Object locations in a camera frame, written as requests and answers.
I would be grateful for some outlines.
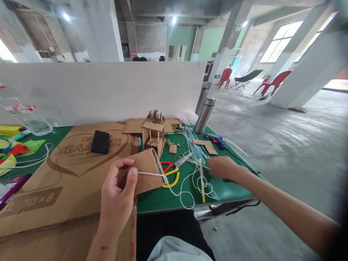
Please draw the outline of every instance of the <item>glue gun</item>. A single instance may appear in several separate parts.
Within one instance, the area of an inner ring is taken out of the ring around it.
[[[214,143],[217,143],[219,149],[226,149],[226,145],[222,142],[222,136],[214,135],[214,134],[204,134],[204,137],[211,138]]]

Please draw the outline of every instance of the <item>table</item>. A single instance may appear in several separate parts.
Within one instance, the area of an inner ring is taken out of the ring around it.
[[[37,137],[32,134],[29,134],[25,137],[23,137],[20,142],[26,142],[27,140],[42,140],[45,139],[47,142],[52,143],[54,145],[54,148],[60,143],[60,141],[69,133],[72,127],[58,127],[54,128],[53,131],[45,136]],[[212,133],[216,134],[209,126],[206,127],[204,133]],[[188,144],[186,141],[186,138],[179,134],[167,134],[165,136],[166,138],[170,139],[170,141],[174,144],[180,144],[181,147],[178,147],[176,154],[169,154],[168,153],[168,146],[166,145],[162,156],[161,161],[170,161],[170,162],[176,162],[179,158],[182,157],[184,152],[188,151]],[[202,134],[198,134],[197,137],[200,140],[204,140],[204,136]],[[242,166],[249,166],[252,170],[255,171],[255,169],[250,166],[231,146],[226,144],[227,148],[230,152],[232,152],[236,157],[238,157],[240,160],[237,160],[235,157],[233,160],[237,162],[238,164]],[[219,156],[231,156],[226,150],[220,150],[216,144],[214,144],[214,147],[216,151],[219,153]],[[45,146],[41,146],[41,148],[33,155],[19,158],[18,161],[28,161],[28,160],[34,160],[38,159],[42,156],[44,156],[46,153]],[[23,169],[14,169],[8,172],[7,174],[0,177],[0,183],[5,184],[9,179],[16,177],[16,176],[23,176],[27,174],[33,174],[40,164],[23,168]],[[185,162],[179,169],[180,172],[180,178],[178,183],[172,188],[175,193],[180,192],[180,187],[183,179],[191,174],[195,169],[195,164],[190,162]],[[221,179],[215,179],[209,175],[209,171],[205,168],[204,169],[204,176],[210,182],[213,186],[214,191],[216,192],[216,198],[212,199],[208,196],[205,197],[206,203],[203,204],[202,202],[202,194],[194,188],[192,179],[188,178],[185,180],[184,184],[182,185],[182,191],[189,191],[192,193],[194,200],[195,200],[195,206],[196,207],[203,207],[203,206],[209,206],[210,209],[203,212],[195,212],[195,216],[197,219],[207,219],[214,216],[222,215],[228,212],[231,212],[232,210],[241,207],[245,204],[250,203],[251,201],[256,200],[255,196],[248,191],[246,188],[232,183],[232,182],[226,182]],[[194,180],[199,178],[199,173],[197,172],[194,175]],[[168,176],[169,183],[172,183],[175,179],[175,174],[172,174]],[[185,193],[182,194],[182,202],[187,207],[190,207],[193,205],[192,197]],[[159,188],[151,191],[147,191],[145,193],[142,193],[138,195],[138,202],[137,202],[137,211],[138,214],[146,214],[146,213],[154,213],[154,212],[162,212],[162,211],[171,211],[171,210],[177,210],[182,209],[182,205],[180,203],[180,198],[175,197],[169,189],[167,188]]]

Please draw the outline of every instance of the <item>black smartphone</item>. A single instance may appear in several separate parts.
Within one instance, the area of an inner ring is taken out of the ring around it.
[[[96,130],[92,142],[91,152],[108,154],[109,153],[110,134]]]

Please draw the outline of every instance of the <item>white partition board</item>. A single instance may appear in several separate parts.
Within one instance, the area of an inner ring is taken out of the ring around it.
[[[29,97],[54,126],[195,111],[205,62],[0,64],[0,82]],[[14,125],[0,112],[0,125]]]

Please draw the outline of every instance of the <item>scissors blade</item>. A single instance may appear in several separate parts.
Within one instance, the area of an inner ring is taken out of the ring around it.
[[[181,159],[179,159],[176,163],[174,163],[175,167],[180,167],[185,161],[187,161],[192,155],[192,152],[189,154],[183,156]]]

